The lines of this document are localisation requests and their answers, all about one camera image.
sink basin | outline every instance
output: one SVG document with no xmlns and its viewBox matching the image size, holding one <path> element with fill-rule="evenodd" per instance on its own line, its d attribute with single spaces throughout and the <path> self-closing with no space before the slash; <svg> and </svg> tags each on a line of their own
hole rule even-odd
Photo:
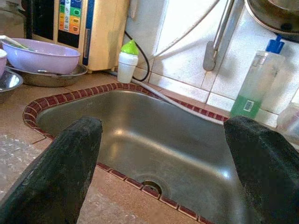
<svg viewBox="0 0 299 224">
<path fill-rule="evenodd" d="M 83 115 L 103 122 L 99 163 L 216 224 L 252 223 L 222 125 L 126 90 L 46 109 L 36 124 L 56 136 Z"/>
</svg>

green cap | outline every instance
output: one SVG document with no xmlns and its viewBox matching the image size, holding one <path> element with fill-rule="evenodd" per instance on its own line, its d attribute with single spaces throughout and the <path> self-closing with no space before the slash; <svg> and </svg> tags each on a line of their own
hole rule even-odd
<svg viewBox="0 0 299 224">
<path fill-rule="evenodd" d="M 121 51 L 130 55 L 139 55 L 138 48 L 134 40 L 129 41 L 121 47 Z"/>
</svg>

drain hole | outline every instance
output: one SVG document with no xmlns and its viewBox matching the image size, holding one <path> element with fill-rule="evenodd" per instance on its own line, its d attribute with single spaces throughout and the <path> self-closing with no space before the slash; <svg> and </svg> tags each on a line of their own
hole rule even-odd
<svg viewBox="0 0 299 224">
<path fill-rule="evenodd" d="M 153 181 L 143 181 L 142 184 L 146 187 L 149 187 L 150 189 L 154 190 L 155 192 L 162 194 L 162 189 L 161 187 L 153 182 Z"/>
</svg>

red tile edging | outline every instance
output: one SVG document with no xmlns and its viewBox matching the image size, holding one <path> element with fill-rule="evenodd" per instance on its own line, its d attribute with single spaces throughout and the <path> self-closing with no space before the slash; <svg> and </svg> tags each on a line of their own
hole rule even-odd
<svg viewBox="0 0 299 224">
<path fill-rule="evenodd" d="M 106 85 L 101 85 L 101 86 L 96 86 L 96 87 L 92 87 L 92 88 L 87 88 L 87 89 L 83 89 L 83 90 L 78 90 L 78 91 L 72 91 L 72 92 L 67 92 L 67 93 L 63 93 L 63 94 L 58 94 L 55 96 L 49 96 L 49 97 L 44 97 L 44 98 L 39 98 L 36 99 L 35 101 L 31 102 L 30 104 L 28 104 L 25 107 L 25 110 L 23 112 L 23 120 L 24 123 L 29 126 L 30 128 L 36 130 L 37 132 L 39 132 L 40 134 L 42 134 L 43 136 L 45 136 L 48 139 L 53 140 L 54 136 L 52 136 L 49 133 L 44 132 L 42 129 L 40 129 L 37 125 L 36 125 L 36 118 L 38 116 L 39 113 L 41 113 L 42 111 L 57 106 L 57 105 L 61 105 L 61 104 L 66 104 L 68 102 L 71 101 L 75 101 L 75 100 L 79 100 L 81 98 L 86 98 L 86 97 L 90 97 L 90 96 L 94 96 L 94 95 L 99 95 L 102 94 L 104 92 L 108 92 L 108 91 L 113 91 L 113 90 L 128 90 L 128 91 L 135 91 L 135 92 L 140 92 L 143 94 L 146 94 L 148 96 L 161 99 L 159 96 L 155 95 L 154 93 L 148 91 L 147 89 L 136 85 L 136 84 L 122 84 L 122 83 L 111 83 L 111 84 L 106 84 Z M 221 116 L 219 114 L 207 111 L 205 109 L 196 107 L 194 105 L 188 104 L 186 102 L 177 100 L 175 98 L 171 98 L 172 100 L 174 100 L 175 102 L 195 111 L 198 112 L 200 114 L 203 114 L 205 116 L 211 117 L 215 120 L 219 120 L 219 121 L 226 121 L 228 118 Z M 213 224 L 210 221 L 206 220 L 205 218 L 197 215 L 194 211 L 191 211 L 190 209 L 179 205 L 178 203 L 176 203 L 175 201 L 166 198 L 164 196 L 161 196 L 160 194 L 158 194 L 157 192 L 151 190 L 148 187 L 143 186 L 143 184 L 139 183 L 138 181 L 131 179 L 127 176 L 125 176 L 124 174 L 118 172 L 117 170 L 111 169 L 110 167 L 104 165 L 104 164 L 98 164 L 98 167 L 100 167 L 101 169 L 105 170 L 106 172 L 109 172 L 110 174 L 120 178 L 122 181 L 134 186 L 135 188 L 141 190 L 142 192 L 152 196 L 153 198 L 163 202 L 164 204 L 167 204 L 168 206 L 178 210 L 179 212 L 181 212 L 182 214 L 185 214 L 187 216 L 189 216 L 192 219 L 197 220 L 198 222 L 202 223 L 202 224 Z"/>
</svg>

stainless steel bowl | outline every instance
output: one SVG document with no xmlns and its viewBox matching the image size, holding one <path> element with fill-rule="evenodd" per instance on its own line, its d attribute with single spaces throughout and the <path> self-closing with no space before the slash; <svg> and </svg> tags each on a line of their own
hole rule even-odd
<svg viewBox="0 0 299 224">
<path fill-rule="evenodd" d="M 0 104 L 4 103 L 22 83 L 20 75 L 6 69 L 0 77 Z"/>
<path fill-rule="evenodd" d="M 69 75 L 27 72 L 16 69 L 10 64 L 7 64 L 6 67 L 20 74 L 24 79 L 24 84 L 41 87 L 63 87 L 73 85 L 87 72 L 87 68 L 79 64 Z"/>
<path fill-rule="evenodd" d="M 299 35 L 299 11 L 293 0 L 245 0 L 253 18 L 262 26 L 284 35 Z"/>
</svg>

